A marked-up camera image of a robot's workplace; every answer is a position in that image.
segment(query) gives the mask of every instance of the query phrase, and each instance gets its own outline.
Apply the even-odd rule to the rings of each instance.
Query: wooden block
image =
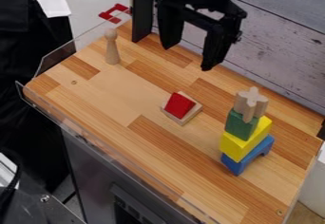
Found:
[[[268,98],[258,94],[258,88],[253,86],[249,91],[240,91],[236,95],[234,110],[243,115],[244,122],[253,117],[260,118],[265,114]]]
[[[242,114],[237,113],[234,109],[230,110],[225,124],[225,131],[241,140],[248,140],[258,126],[259,118],[253,117],[249,122],[242,120]]]
[[[182,119],[193,107],[195,103],[181,94],[173,93],[164,108],[165,111],[178,119]]]
[[[227,166],[227,168],[234,173],[234,175],[240,175],[245,168],[259,155],[266,156],[272,148],[275,139],[268,135],[257,147],[253,149],[243,160],[235,162],[229,158],[226,154],[222,154],[221,162]]]
[[[105,32],[105,38],[107,39],[106,62],[110,65],[116,65],[121,60],[116,46],[117,37],[118,33],[116,29],[108,29]]]
[[[167,105],[167,100],[166,102],[162,103],[162,106],[161,106],[161,111],[168,117],[170,118],[171,120],[175,121],[177,124],[181,125],[181,126],[184,126],[186,125],[190,120],[192,120],[197,114],[199,114],[202,109],[203,109],[203,106],[198,103],[197,101],[195,101],[194,99],[192,99],[191,97],[187,96],[185,93],[183,92],[178,92],[178,94],[181,94],[183,95],[185,98],[189,99],[190,101],[194,102],[195,105],[194,107],[192,107],[191,110],[188,111],[188,113],[182,118],[182,119],[178,119],[177,117],[175,117],[174,115],[168,113],[167,111],[165,111],[165,107]]]
[[[224,132],[220,141],[220,150],[235,162],[240,162],[270,132],[272,121],[263,116],[259,119],[257,129],[248,140],[241,140],[228,132]]]

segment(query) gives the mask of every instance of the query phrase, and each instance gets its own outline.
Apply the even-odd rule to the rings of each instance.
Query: wooden peg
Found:
[[[117,37],[116,29],[110,28],[105,32],[105,38],[107,39],[106,62],[110,65],[116,65],[120,62],[120,54],[116,46]]]
[[[243,115],[244,122],[249,122],[253,117],[260,118],[265,114],[268,98],[258,93],[256,87],[249,91],[240,91],[236,95],[234,110]]]

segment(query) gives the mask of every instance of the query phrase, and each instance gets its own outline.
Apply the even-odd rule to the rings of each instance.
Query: red tape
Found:
[[[102,17],[103,19],[109,20],[109,22],[114,23],[114,24],[118,24],[119,22],[121,22],[120,18],[114,17],[113,15],[111,15],[111,13],[115,10],[124,12],[127,10],[127,14],[130,14],[130,11],[128,10],[128,7],[121,5],[121,4],[115,4],[114,7],[112,7],[111,9],[109,9],[108,11],[102,12],[99,14],[100,17]]]

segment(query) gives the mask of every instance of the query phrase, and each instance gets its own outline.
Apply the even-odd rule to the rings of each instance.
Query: green block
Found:
[[[242,120],[242,114],[234,109],[230,110],[225,125],[225,131],[242,140],[248,140],[254,133],[258,125],[258,118],[253,118],[250,122]]]

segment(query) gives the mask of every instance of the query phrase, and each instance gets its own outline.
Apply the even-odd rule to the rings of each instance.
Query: robotic arm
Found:
[[[157,0],[157,8],[161,42],[165,49],[181,41],[184,22],[207,31],[201,63],[203,71],[224,60],[230,46],[239,40],[241,20],[247,16],[230,0]],[[218,11],[224,15],[214,20],[197,9]]]

